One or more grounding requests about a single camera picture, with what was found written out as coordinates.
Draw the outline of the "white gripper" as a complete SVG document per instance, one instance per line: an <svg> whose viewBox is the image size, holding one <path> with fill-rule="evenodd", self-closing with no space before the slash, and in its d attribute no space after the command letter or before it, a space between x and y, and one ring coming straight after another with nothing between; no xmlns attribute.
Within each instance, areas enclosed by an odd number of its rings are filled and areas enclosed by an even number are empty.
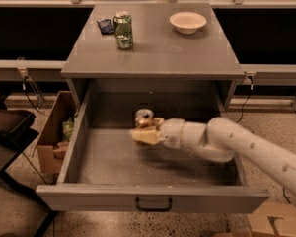
<svg viewBox="0 0 296 237"><path fill-rule="evenodd" d="M165 147L180 149L181 131L184 124L185 120L180 118L170 118L165 121L163 118L138 118L135 121L136 128L158 127L161 125L160 132L156 129L132 129L130 135L137 142L150 145L161 142Z"/></svg>

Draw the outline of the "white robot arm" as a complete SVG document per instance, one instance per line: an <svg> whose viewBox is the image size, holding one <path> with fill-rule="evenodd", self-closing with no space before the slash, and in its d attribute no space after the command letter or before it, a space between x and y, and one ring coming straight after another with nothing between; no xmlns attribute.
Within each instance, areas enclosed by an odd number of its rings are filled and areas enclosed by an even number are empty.
<svg viewBox="0 0 296 237"><path fill-rule="evenodd" d="M130 136L137 142L163 144L216 163L240 154L296 197L296 154L227 118L216 117L207 123L156 118L152 125L132 129Z"/></svg>

